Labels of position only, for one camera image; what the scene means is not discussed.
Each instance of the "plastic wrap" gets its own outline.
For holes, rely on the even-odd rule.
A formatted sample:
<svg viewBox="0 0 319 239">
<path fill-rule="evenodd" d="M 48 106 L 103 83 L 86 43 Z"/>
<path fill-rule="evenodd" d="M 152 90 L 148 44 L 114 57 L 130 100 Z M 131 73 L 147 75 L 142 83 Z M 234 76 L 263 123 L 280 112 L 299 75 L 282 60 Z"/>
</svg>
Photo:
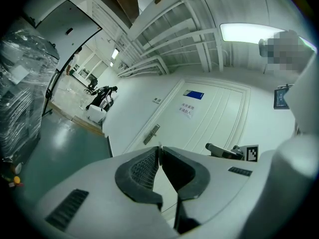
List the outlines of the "plastic wrap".
<svg viewBox="0 0 319 239">
<path fill-rule="evenodd" d="M 56 49 L 20 18 L 0 42 L 0 146 L 13 157 L 39 134 L 47 86 L 58 63 Z"/>
</svg>

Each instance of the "green floor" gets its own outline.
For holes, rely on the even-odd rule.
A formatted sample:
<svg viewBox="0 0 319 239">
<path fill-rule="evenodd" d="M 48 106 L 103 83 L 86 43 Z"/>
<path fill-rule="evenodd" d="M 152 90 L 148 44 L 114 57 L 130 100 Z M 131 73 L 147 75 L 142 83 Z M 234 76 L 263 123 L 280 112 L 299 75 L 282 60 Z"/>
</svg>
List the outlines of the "green floor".
<svg viewBox="0 0 319 239">
<path fill-rule="evenodd" d="M 20 173 L 19 199 L 34 206 L 52 187 L 92 162 L 109 158 L 106 138 L 59 114 L 42 119 L 41 139 Z"/>
</svg>

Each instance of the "ceiling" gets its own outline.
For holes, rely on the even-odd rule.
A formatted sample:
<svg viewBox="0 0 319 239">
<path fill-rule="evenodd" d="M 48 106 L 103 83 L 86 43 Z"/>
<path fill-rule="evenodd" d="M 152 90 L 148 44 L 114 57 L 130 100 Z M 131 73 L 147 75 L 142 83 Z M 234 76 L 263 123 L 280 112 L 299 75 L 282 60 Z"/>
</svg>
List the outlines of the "ceiling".
<svg viewBox="0 0 319 239">
<path fill-rule="evenodd" d="M 185 65 L 204 72 L 222 71 L 223 67 L 261 73 L 277 69 L 259 55 L 257 44 L 223 41 L 219 27 L 222 23 L 292 29 L 312 41 L 305 20 L 290 0 L 162 0 L 159 5 L 153 0 L 139 0 L 139 4 L 143 13 L 130 29 L 122 26 L 100 0 L 79 5 L 104 30 L 95 37 L 95 48 L 105 59 L 110 59 L 106 50 L 119 48 L 114 70 L 120 77 L 172 73 Z"/>
</svg>

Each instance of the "floor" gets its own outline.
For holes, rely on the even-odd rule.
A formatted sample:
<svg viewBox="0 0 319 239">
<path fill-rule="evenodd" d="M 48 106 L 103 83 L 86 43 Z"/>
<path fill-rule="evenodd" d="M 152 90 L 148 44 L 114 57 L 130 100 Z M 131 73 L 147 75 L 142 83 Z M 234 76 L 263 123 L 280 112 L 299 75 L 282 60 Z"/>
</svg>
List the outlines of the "floor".
<svg viewBox="0 0 319 239">
<path fill-rule="evenodd" d="M 42 119 L 41 139 L 20 173 L 16 196 L 32 207 L 52 187 L 92 162 L 109 158 L 107 140 L 53 112 Z"/>
<path fill-rule="evenodd" d="M 86 87 L 73 76 L 64 73 L 61 77 L 62 79 L 56 86 L 57 89 L 51 102 L 68 114 L 69 117 L 77 116 L 87 123 L 97 125 L 86 117 L 87 111 L 85 110 L 85 107 L 92 102 L 95 96 L 85 93 Z"/>
</svg>

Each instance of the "door handle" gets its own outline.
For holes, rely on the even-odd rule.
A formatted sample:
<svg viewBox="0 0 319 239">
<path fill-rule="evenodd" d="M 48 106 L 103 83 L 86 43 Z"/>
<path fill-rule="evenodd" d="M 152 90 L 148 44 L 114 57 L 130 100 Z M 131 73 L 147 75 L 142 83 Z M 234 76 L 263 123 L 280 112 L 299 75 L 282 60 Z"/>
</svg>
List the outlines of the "door handle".
<svg viewBox="0 0 319 239">
<path fill-rule="evenodd" d="M 159 124 L 156 124 L 153 129 L 151 130 L 151 132 L 148 134 L 148 136 L 145 138 L 145 140 L 143 141 L 144 145 L 147 145 L 148 142 L 151 140 L 151 138 L 153 136 L 156 136 L 156 132 L 157 130 L 160 128 Z"/>
</svg>

